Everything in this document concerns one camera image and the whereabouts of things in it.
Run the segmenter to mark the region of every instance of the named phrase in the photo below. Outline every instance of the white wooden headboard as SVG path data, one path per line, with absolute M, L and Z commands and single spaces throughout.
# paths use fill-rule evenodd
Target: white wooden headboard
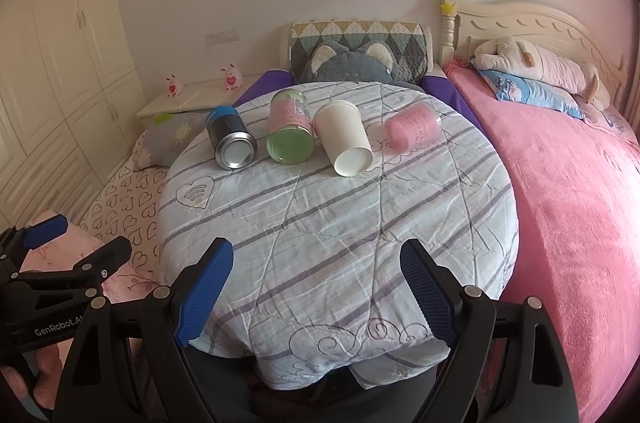
M 598 68 L 614 106 L 620 110 L 628 81 L 628 63 L 613 64 L 599 42 L 572 16 L 537 2 L 505 0 L 478 3 L 442 0 L 440 65 L 454 56 L 468 60 L 482 42 L 503 36 L 522 36 L 533 44 L 574 62 L 591 62 Z

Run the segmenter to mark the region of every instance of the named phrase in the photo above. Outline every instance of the yellow star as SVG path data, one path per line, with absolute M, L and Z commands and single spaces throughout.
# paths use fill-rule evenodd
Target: yellow star
M 440 4 L 440 9 L 442 10 L 442 14 L 447 17 L 456 16 L 457 10 L 456 5 L 451 4 L 449 2 L 445 2 L 444 4 Z

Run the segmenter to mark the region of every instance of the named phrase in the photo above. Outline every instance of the pink bunny figurine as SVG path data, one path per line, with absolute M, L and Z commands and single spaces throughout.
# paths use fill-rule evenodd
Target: pink bunny figurine
M 182 85 L 182 82 L 178 80 L 174 74 L 171 75 L 171 78 L 167 78 L 166 81 L 169 82 L 167 85 L 167 96 L 169 98 L 175 98 L 184 89 L 184 85 Z
M 225 74 L 225 90 L 231 92 L 242 87 L 242 74 L 234 64 L 220 69 Z

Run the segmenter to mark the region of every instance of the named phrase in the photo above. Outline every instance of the blue can lid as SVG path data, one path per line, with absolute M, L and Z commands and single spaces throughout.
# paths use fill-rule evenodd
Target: blue can lid
M 230 105 L 220 105 L 219 107 L 212 109 L 212 111 L 209 113 L 209 116 L 207 116 L 207 125 L 209 125 L 212 121 L 217 120 L 219 117 L 223 117 L 223 116 L 240 116 L 240 115 L 238 114 L 238 111 L 236 111 L 235 107 L 232 107 Z

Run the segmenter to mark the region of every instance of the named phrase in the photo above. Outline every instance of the human hand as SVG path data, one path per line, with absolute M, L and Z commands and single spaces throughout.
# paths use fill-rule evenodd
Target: human hand
M 36 363 L 42 371 L 36 387 L 33 389 L 33 396 L 42 408 L 53 409 L 56 402 L 56 392 L 62 375 L 62 362 L 60 361 L 60 350 L 57 345 L 49 345 L 36 351 Z M 0 371 L 9 387 L 19 398 L 28 396 L 29 391 L 22 376 L 11 367 L 0 367 Z

